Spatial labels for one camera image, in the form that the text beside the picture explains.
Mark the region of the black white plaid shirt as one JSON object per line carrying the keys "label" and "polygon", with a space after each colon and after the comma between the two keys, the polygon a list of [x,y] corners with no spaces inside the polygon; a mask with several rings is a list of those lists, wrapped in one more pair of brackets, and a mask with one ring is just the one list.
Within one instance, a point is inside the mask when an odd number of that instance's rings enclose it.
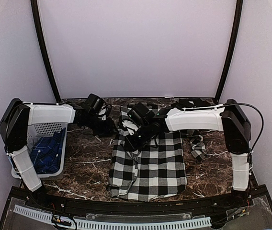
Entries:
{"label": "black white plaid shirt", "polygon": [[107,186],[110,197],[149,202],[180,194],[187,185],[182,139],[189,139],[191,155],[202,161],[206,157],[203,136],[198,130],[162,133],[142,150],[126,152],[124,138],[128,130],[122,122],[128,120],[131,108],[132,104],[120,107]]}

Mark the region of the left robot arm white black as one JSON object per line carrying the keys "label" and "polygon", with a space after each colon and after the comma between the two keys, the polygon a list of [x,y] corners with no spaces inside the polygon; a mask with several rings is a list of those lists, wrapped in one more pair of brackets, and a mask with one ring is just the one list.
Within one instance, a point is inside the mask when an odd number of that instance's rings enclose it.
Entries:
{"label": "left robot arm white black", "polygon": [[111,108],[94,94],[82,105],[11,100],[0,120],[0,135],[14,175],[34,192],[31,200],[40,209],[50,205],[41,180],[63,171],[68,124],[89,128],[94,136],[111,136],[115,133]]}

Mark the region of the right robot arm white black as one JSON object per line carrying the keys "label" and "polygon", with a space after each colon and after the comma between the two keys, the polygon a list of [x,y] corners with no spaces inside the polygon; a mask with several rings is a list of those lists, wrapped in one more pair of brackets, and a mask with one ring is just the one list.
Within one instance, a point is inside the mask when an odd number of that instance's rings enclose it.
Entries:
{"label": "right robot arm white black", "polygon": [[249,186],[249,172],[255,143],[251,142],[251,123],[243,112],[245,103],[234,99],[224,104],[197,107],[191,104],[173,105],[156,113],[137,103],[127,116],[137,125],[132,134],[125,137],[124,149],[136,151],[162,132],[179,130],[214,130],[224,133],[227,151],[232,159],[234,190],[227,198],[227,204],[237,208],[246,199]]}

